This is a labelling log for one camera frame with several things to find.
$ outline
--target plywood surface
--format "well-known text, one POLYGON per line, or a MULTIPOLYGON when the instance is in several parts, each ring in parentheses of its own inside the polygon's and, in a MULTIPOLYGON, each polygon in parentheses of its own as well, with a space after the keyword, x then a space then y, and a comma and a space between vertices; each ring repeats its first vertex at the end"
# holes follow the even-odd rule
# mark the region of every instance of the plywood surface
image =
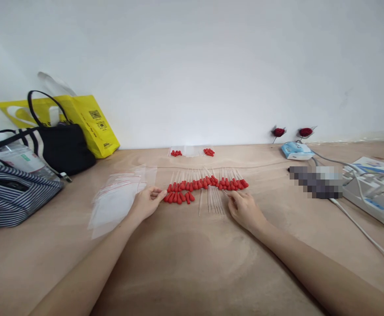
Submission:
MULTIPOLYGON (((312 145, 346 162, 384 158, 384 142, 312 145)), ((156 184, 173 172, 205 165, 240 168, 264 214, 384 292, 384 257, 332 203, 308 199, 286 168, 279 145, 216 147, 211 157, 167 157, 167 149, 118 151, 74 177, 42 210, 18 227, 0 229, 0 315, 26 315, 91 250, 91 199, 108 175, 157 165, 156 184)), ((135 231, 93 315, 322 315, 277 258, 227 215, 208 213, 206 193, 191 205, 161 204, 135 231)), ((384 247, 384 227, 342 200, 384 247)))

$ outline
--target red rose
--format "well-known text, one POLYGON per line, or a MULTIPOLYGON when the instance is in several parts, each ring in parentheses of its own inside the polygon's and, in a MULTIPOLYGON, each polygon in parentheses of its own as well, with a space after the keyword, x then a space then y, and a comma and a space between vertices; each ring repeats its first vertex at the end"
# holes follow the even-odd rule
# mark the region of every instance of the red rose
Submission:
POLYGON ((272 131, 272 134, 275 136, 275 137, 281 137, 283 136, 285 133, 285 129, 280 129, 280 128, 276 128, 272 131))
POLYGON ((299 131, 301 137, 309 137, 313 133, 313 130, 306 127, 299 131))

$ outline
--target white cable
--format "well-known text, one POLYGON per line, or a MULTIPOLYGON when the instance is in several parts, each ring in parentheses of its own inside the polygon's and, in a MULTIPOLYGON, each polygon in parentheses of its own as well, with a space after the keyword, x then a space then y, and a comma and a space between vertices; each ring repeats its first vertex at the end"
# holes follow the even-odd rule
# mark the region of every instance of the white cable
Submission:
POLYGON ((360 198, 362 199, 362 201, 366 205, 366 207, 370 208, 371 206, 369 204, 367 204, 367 202, 365 200, 365 196, 363 195, 363 192, 362 192, 362 186, 360 184, 360 180, 358 179, 355 171, 353 171, 353 175, 354 175, 354 178, 356 179, 357 186, 359 187, 360 198))
POLYGON ((325 159, 325 160, 328 160, 328 161, 331 161, 331 162, 336 162, 336 163, 339 163, 339 164, 348 166, 348 167, 352 168, 353 170, 355 170, 355 171, 357 171, 357 172, 360 172, 360 173, 363 172, 363 171, 362 171, 359 167, 357 167, 356 165, 349 164, 349 163, 346 163, 346 162, 341 162, 341 161, 338 161, 338 160, 332 160, 332 159, 329 159, 329 158, 325 158, 325 157, 321 156, 320 154, 318 154, 317 152, 314 152, 313 150, 312 150, 312 152, 313 152, 314 154, 318 155, 319 157, 321 157, 322 159, 325 159))
POLYGON ((374 244, 380 251, 382 251, 382 253, 384 254, 384 249, 372 238, 372 237, 370 237, 370 235, 354 220, 354 218, 352 218, 351 217, 351 215, 345 210, 345 208, 343 208, 342 206, 341 206, 341 204, 337 201, 337 200, 335 200, 335 199, 333 199, 333 198, 331 198, 331 199, 329 199, 332 203, 334 203, 336 206, 338 206, 338 208, 340 209, 340 210, 342 210, 343 211, 343 213, 344 214, 346 214, 347 216, 348 216, 348 218, 354 223, 354 225, 356 225, 357 227, 358 227, 358 229, 360 229, 360 231, 366 236, 366 238, 367 239, 369 239, 370 240, 370 242, 372 243, 372 244, 374 244))

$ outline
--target black and white striped fabric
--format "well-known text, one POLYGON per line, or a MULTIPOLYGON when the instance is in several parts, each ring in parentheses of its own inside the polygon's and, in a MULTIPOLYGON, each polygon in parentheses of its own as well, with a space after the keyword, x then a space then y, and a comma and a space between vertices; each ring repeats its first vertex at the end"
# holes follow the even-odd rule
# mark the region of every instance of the black and white striped fabric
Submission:
POLYGON ((21 224, 50 201, 63 183, 0 165, 0 227, 21 224))

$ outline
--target red bulb cluster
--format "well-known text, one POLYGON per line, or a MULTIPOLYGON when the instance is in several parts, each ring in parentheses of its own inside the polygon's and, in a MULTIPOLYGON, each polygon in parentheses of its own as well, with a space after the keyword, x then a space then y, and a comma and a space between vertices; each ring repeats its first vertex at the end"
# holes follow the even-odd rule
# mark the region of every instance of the red bulb cluster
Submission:
POLYGON ((207 156, 214 157, 215 152, 211 148, 205 148, 204 154, 206 154, 207 156))
POLYGON ((174 151, 174 150, 171 151, 171 155, 175 156, 175 157, 176 156, 183 156, 181 151, 174 151))
POLYGON ((190 204, 195 200, 195 197, 192 195, 194 190, 199 189, 208 189, 209 186, 217 187, 219 190, 228 190, 228 191, 237 191, 246 189, 249 184, 245 179, 236 180, 235 178, 229 180, 228 178, 221 178, 219 181, 214 175, 206 176, 199 180, 193 180, 192 182, 187 182, 186 180, 173 184, 169 184, 167 188, 167 195, 164 198, 164 201, 167 203, 177 203, 182 204, 186 202, 190 204))

